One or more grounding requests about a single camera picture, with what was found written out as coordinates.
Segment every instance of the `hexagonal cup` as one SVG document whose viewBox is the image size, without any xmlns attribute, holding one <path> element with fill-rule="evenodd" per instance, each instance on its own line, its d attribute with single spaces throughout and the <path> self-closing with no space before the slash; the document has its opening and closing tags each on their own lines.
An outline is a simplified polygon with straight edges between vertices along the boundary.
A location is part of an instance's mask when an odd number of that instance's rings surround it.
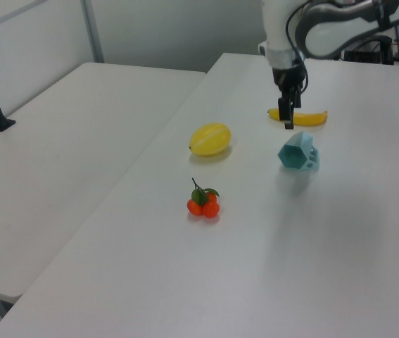
<svg viewBox="0 0 399 338">
<path fill-rule="evenodd" d="M 277 154 L 285 168 L 312 170 L 319 167 L 318 150 L 307 132 L 294 134 Z"/>
</svg>

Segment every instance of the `yellow banana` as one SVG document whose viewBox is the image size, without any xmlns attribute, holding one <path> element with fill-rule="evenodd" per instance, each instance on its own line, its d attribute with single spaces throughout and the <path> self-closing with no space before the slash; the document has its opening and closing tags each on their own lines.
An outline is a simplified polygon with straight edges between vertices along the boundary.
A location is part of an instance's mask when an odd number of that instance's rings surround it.
<svg viewBox="0 0 399 338">
<path fill-rule="evenodd" d="M 276 121 L 280 121 L 278 108 L 271 108 L 268 114 Z M 295 125 L 323 125 L 326 123 L 326 120 L 327 111 L 318 114 L 294 113 L 293 115 L 293 124 Z"/>
</svg>

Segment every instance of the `white table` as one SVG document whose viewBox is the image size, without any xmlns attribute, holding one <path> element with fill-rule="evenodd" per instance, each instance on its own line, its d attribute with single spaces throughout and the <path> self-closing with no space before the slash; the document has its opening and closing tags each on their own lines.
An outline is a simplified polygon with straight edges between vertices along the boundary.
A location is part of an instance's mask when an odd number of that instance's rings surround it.
<svg viewBox="0 0 399 338">
<path fill-rule="evenodd" d="M 304 111 L 329 110 L 307 129 L 318 172 L 281 167 L 293 132 L 267 117 L 266 61 L 224 55 L 0 337 L 399 337 L 399 67 L 308 69 Z M 191 156 L 210 121 L 230 127 L 232 151 Z M 187 213 L 191 177 L 221 193 L 219 220 Z"/>
<path fill-rule="evenodd" d="M 14 302 L 203 79 L 86 63 L 0 133 L 0 299 Z"/>
</svg>

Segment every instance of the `equipment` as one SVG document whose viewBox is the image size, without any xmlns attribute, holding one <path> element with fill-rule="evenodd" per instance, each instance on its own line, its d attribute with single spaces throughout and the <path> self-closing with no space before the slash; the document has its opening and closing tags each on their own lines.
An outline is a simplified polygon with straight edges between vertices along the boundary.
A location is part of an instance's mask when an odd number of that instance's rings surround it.
<svg viewBox="0 0 399 338">
<path fill-rule="evenodd" d="M 259 49 L 281 90 L 286 129 L 293 129 L 293 110 L 307 89 L 306 57 L 333 58 L 353 42 L 399 25 L 399 0 L 264 0 L 262 9 L 267 41 Z"/>
</svg>

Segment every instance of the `white wall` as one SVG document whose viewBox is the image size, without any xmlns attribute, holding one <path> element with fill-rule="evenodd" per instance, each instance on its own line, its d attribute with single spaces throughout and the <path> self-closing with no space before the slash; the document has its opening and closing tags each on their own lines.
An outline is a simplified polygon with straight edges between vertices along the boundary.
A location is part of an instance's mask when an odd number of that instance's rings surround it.
<svg viewBox="0 0 399 338">
<path fill-rule="evenodd" d="M 48 0 L 0 23 L 2 111 L 9 115 L 92 60 L 81 0 Z"/>
<path fill-rule="evenodd" d="M 107 63 L 207 72 L 223 52 L 256 54 L 265 40 L 261 0 L 86 3 Z"/>
</svg>

